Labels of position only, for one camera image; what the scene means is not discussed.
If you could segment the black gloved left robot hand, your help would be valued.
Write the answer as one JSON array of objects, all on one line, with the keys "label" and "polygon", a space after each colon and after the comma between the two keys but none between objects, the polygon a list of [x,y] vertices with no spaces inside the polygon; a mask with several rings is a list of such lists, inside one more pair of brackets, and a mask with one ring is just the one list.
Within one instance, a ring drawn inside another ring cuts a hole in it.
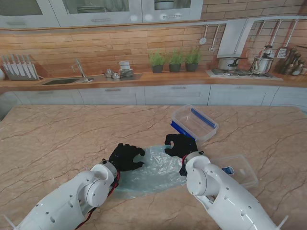
[{"label": "black gloved left robot hand", "polygon": [[136,146],[119,143],[108,161],[120,172],[133,171],[144,165],[142,161],[134,162],[134,158],[138,155],[143,157],[145,151]]}]

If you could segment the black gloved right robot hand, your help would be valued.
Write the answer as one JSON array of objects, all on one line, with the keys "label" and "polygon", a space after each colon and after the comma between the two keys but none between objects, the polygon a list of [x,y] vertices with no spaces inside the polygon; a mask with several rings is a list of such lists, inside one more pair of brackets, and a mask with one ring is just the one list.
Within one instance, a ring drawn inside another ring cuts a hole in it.
[{"label": "black gloved right robot hand", "polygon": [[165,149],[165,153],[171,157],[184,158],[184,156],[198,151],[196,142],[193,138],[187,137],[183,134],[168,134],[165,138],[165,145],[173,146],[170,149]]}]

